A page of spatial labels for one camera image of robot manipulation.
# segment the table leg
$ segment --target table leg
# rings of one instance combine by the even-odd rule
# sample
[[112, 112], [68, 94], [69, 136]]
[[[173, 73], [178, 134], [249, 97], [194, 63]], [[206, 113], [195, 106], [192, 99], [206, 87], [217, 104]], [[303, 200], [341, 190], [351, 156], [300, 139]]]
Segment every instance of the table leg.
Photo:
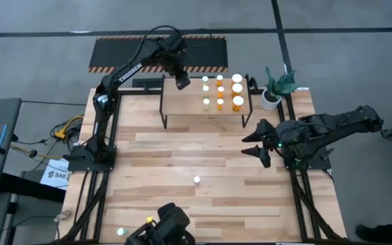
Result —
[[246, 127], [246, 125], [248, 124], [248, 121], [249, 121], [249, 118], [250, 118], [250, 115], [251, 115], [252, 113], [250, 113], [249, 115], [248, 115], [248, 118], [246, 119], [246, 121], [244, 120], [244, 116], [242, 115], [242, 124], [243, 124], [243, 128], [245, 128]]
[[163, 113], [161, 113], [161, 120], [163, 121], [163, 126], [164, 126], [164, 129], [166, 129], [167, 128], [167, 115], [163, 115]]
[[25, 180], [18, 176], [2, 173], [0, 179], [0, 192], [36, 197], [63, 203], [66, 191], [56, 187]]

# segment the black mat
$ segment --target black mat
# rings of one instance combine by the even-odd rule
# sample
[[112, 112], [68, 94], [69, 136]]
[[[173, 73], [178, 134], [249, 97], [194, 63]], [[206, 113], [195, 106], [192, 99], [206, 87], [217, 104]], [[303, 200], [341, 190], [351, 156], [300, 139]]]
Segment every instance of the black mat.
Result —
[[[137, 50], [142, 36], [98, 37], [93, 49], [89, 72], [111, 72], [128, 61]], [[228, 57], [225, 37], [185, 37], [188, 46], [184, 56], [184, 69], [188, 72], [227, 72]], [[161, 67], [144, 67], [141, 72], [162, 72]]]

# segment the wooden tabletop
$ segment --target wooden tabletop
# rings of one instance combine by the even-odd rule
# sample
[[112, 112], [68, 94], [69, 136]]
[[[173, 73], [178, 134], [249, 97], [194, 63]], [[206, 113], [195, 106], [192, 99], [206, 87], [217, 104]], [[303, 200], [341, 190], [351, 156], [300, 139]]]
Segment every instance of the wooden tabletop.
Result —
[[[248, 85], [246, 78], [240, 82], [243, 91], [240, 96], [244, 99], [244, 104], [239, 112], [232, 110], [232, 79], [224, 78], [222, 81], [223, 88], [223, 108], [217, 110], [217, 80], [208, 79], [206, 83], [210, 88], [207, 92], [202, 91], [202, 79], [190, 78], [190, 84], [181, 91], [176, 88], [174, 78], [166, 78], [163, 88], [163, 114], [164, 115], [248, 115], [250, 113], [250, 104], [248, 96]], [[210, 106], [207, 110], [203, 108], [203, 98], [210, 100]]]
[[[94, 90], [88, 99], [81, 142], [93, 130], [93, 94]], [[245, 129], [239, 120], [223, 115], [181, 116], [164, 129], [159, 95], [123, 96], [116, 134], [118, 156], [108, 182], [100, 242], [124, 242], [126, 236], [118, 236], [118, 228], [126, 228], [131, 234], [146, 217], [158, 220], [157, 208], [169, 202], [190, 217], [187, 230], [197, 242], [300, 241], [290, 177], [283, 160], [271, 152], [272, 166], [265, 169], [257, 158], [240, 152], [255, 146], [241, 143], [241, 139], [255, 130], [261, 118], [273, 125], [279, 123], [277, 110], [262, 110], [260, 101], [260, 95], [252, 95], [253, 114]], [[293, 93], [293, 104], [297, 117], [314, 113], [310, 91]], [[335, 232], [345, 236], [332, 181], [322, 171], [308, 172], [317, 210]], [[199, 185], [194, 184], [194, 176], [200, 176]], [[74, 213], [83, 177], [83, 172], [71, 175], [63, 210]], [[80, 210], [84, 209], [89, 179], [90, 174]], [[312, 236], [305, 207], [304, 213], [308, 235]], [[91, 215], [88, 238], [93, 236], [95, 217], [96, 210]], [[61, 236], [72, 223], [73, 218], [60, 222]]]

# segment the concrete floor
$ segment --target concrete floor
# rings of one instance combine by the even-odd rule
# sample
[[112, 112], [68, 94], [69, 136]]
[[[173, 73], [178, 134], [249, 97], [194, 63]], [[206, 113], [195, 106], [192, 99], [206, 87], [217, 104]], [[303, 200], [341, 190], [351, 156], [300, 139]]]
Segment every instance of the concrete floor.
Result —
[[[391, 0], [278, 0], [285, 29], [392, 27]], [[270, 0], [0, 0], [0, 33], [275, 28]], [[23, 103], [16, 134], [23, 141], [84, 113], [88, 90], [101, 74], [87, 72], [96, 37], [0, 37], [0, 98]], [[260, 85], [264, 67], [284, 69], [276, 34], [231, 34], [230, 73], [248, 73]], [[337, 114], [370, 105], [392, 127], [392, 33], [286, 34], [297, 83], [309, 86], [318, 113]], [[138, 74], [136, 78], [157, 75]], [[379, 134], [354, 135], [333, 144], [338, 200], [348, 237], [359, 223], [392, 223], [392, 143]], [[35, 147], [47, 152], [48, 146]], [[57, 146], [52, 154], [67, 153]], [[4, 171], [18, 175], [36, 162], [10, 152]], [[54, 223], [18, 229], [15, 244], [49, 242]]]

